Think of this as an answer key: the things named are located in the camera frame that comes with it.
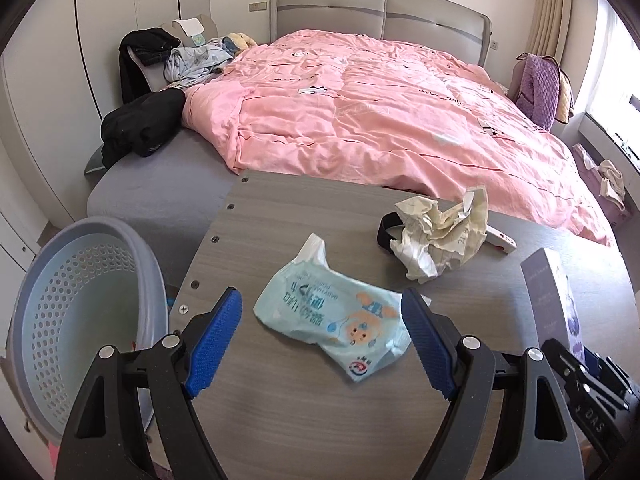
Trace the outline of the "grey perforated trash basket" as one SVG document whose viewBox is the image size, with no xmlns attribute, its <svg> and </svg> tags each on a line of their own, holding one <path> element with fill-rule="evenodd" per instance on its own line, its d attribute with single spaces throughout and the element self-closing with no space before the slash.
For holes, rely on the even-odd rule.
<svg viewBox="0 0 640 480">
<path fill-rule="evenodd" d="M 60 444 L 99 350 L 147 349 L 168 330 L 165 283 L 146 241 L 113 218 L 68 226 L 28 269 L 9 330 L 9 366 L 30 421 Z"/>
</svg>

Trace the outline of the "white wardrobe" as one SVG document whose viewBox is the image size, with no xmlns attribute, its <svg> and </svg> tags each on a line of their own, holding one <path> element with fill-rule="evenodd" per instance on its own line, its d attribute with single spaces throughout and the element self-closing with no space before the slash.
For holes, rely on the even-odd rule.
<svg viewBox="0 0 640 480">
<path fill-rule="evenodd" d="M 87 213 L 84 175 L 103 117 L 122 104 L 118 47 L 209 0 L 36 0 L 1 55 L 1 142 L 39 208 L 36 228 Z"/>
</svg>

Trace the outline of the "black clothes pile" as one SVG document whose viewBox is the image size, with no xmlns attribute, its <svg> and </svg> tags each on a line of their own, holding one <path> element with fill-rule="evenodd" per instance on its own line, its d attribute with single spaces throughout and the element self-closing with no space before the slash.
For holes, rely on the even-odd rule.
<svg viewBox="0 0 640 480">
<path fill-rule="evenodd" d="M 149 157 L 171 141 L 182 128 L 184 104 L 182 90 L 166 89 L 140 96 L 107 114 L 101 125 L 104 167 L 113 167 L 131 153 Z"/>
</svg>

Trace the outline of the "light blue clothes pile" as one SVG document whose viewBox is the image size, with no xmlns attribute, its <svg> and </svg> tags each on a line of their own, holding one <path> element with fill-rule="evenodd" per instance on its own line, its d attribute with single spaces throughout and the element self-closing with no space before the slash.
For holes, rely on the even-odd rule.
<svg viewBox="0 0 640 480">
<path fill-rule="evenodd" d="M 170 84 L 198 82 L 232 60 L 232 55 L 216 44 L 176 47 L 165 61 L 164 77 Z"/>
</svg>

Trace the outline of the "grey upholstered headboard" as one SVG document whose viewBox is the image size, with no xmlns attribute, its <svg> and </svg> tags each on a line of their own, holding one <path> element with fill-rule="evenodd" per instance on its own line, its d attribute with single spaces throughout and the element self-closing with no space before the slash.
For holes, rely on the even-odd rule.
<svg viewBox="0 0 640 480">
<path fill-rule="evenodd" d="M 487 15 L 449 0 L 269 0 L 269 37 L 301 29 L 412 42 L 484 66 Z"/>
</svg>

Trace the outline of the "black strap band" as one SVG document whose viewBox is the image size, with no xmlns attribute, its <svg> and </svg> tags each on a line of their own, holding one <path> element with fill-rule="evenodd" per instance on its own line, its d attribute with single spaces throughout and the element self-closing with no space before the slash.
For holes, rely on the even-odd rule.
<svg viewBox="0 0 640 480">
<path fill-rule="evenodd" d="M 401 220 L 397 212 L 384 214 L 378 224 L 378 232 L 376 233 L 376 242 L 378 243 L 378 247 L 382 248 L 389 254 L 393 254 L 394 252 L 390 243 L 396 242 L 397 237 L 395 236 L 395 233 L 401 233 L 404 227 L 405 222 Z"/>
</svg>

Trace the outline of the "purple knitted bag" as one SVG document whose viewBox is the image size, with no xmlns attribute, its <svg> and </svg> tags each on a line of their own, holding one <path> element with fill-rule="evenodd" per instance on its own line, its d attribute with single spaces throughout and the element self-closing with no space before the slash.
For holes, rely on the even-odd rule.
<svg viewBox="0 0 640 480">
<path fill-rule="evenodd" d="M 550 131 L 565 126 L 574 115 L 570 78 L 553 56 L 522 53 L 516 58 L 509 99 L 537 127 Z"/>
</svg>

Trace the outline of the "small white red box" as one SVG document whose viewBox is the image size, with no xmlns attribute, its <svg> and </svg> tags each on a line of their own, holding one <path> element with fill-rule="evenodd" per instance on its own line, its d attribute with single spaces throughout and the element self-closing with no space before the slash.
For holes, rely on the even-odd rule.
<svg viewBox="0 0 640 480">
<path fill-rule="evenodd" d="M 518 244 L 516 244 L 516 241 L 513 238 L 507 236 L 493 226 L 486 226 L 485 242 L 491 244 L 500 250 L 500 252 L 504 252 L 505 254 L 512 254 L 512 252 L 518 248 Z"/>
</svg>

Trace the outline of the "light blue wipes packet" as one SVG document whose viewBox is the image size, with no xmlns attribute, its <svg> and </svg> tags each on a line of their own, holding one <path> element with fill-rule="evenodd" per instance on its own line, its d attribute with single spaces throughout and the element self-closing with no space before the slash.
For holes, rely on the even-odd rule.
<svg viewBox="0 0 640 480">
<path fill-rule="evenodd" d="M 315 344 L 353 382 L 395 363 L 411 338 L 401 294 L 332 270 L 326 243 L 310 234 L 296 257 L 273 275 L 254 315 L 277 333 Z"/>
</svg>

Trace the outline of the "yellow plush toy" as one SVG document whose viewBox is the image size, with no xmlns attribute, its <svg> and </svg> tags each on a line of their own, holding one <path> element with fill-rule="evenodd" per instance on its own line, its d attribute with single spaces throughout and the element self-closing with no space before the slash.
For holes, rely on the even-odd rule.
<svg viewBox="0 0 640 480">
<path fill-rule="evenodd" d="M 251 47 L 256 47 L 257 42 L 244 34 L 244 32 L 230 32 L 221 39 L 224 48 L 233 56 L 239 55 Z"/>
</svg>

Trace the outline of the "beige curtain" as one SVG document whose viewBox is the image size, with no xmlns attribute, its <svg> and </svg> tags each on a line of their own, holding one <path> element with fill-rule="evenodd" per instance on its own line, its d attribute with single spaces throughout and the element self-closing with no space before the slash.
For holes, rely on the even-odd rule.
<svg viewBox="0 0 640 480">
<path fill-rule="evenodd" d="M 573 0 L 536 0 L 525 51 L 561 62 Z"/>
</svg>

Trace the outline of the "black garment on chair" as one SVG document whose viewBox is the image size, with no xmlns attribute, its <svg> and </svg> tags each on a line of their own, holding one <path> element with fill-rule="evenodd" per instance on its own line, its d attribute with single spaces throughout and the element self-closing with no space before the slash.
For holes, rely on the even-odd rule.
<svg viewBox="0 0 640 480">
<path fill-rule="evenodd" d="M 118 62 L 124 104 L 168 85 L 164 76 L 165 62 L 171 51 L 179 46 L 178 38 L 159 27 L 134 30 L 122 38 Z"/>
</svg>

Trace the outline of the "grey bed mattress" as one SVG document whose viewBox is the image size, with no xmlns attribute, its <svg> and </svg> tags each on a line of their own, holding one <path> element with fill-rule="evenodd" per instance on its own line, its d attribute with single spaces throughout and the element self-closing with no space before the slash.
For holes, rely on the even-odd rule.
<svg viewBox="0 0 640 480">
<path fill-rule="evenodd" d="M 179 287 L 237 180 L 212 144 L 182 129 L 153 155 L 129 154 L 106 170 L 87 214 L 129 224 L 151 247 L 165 283 Z"/>
</svg>

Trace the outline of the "purple cartoon carton box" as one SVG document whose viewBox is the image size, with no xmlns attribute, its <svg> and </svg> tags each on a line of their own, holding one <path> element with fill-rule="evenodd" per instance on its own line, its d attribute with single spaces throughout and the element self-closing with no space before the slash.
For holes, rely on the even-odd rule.
<svg viewBox="0 0 640 480">
<path fill-rule="evenodd" d="M 585 364 L 582 324 L 570 281 L 560 256 L 540 248 L 521 263 L 536 325 L 538 342 L 555 339 Z"/>
</svg>

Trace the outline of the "cream paper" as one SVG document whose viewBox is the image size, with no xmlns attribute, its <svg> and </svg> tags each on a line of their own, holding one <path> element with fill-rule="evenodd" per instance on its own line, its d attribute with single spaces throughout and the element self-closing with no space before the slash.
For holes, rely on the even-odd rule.
<svg viewBox="0 0 640 480">
<path fill-rule="evenodd" d="M 445 271 L 457 270 L 486 240 L 486 188 L 469 188 L 460 203 L 440 210 L 436 200 L 412 196 L 395 204 L 404 227 L 390 250 L 406 268 L 406 278 L 424 284 Z"/>
</svg>

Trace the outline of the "pink duvet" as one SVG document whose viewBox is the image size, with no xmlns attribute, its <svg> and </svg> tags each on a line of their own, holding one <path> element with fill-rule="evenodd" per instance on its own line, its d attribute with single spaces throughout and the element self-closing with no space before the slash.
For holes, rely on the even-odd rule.
<svg viewBox="0 0 640 480">
<path fill-rule="evenodd" d="M 613 230 L 570 149 L 480 66 L 418 44 L 303 29 L 186 90 L 183 123 L 227 167 L 384 186 L 606 245 Z"/>
</svg>

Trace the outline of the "grey bedside chair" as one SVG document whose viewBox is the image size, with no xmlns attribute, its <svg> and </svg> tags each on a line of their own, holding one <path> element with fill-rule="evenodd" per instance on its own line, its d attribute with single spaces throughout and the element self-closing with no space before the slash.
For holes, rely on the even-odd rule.
<svg viewBox="0 0 640 480">
<path fill-rule="evenodd" d="M 216 24 L 206 14 L 198 14 L 186 20 L 172 20 L 156 27 L 178 38 L 179 47 L 196 47 L 218 35 Z"/>
</svg>

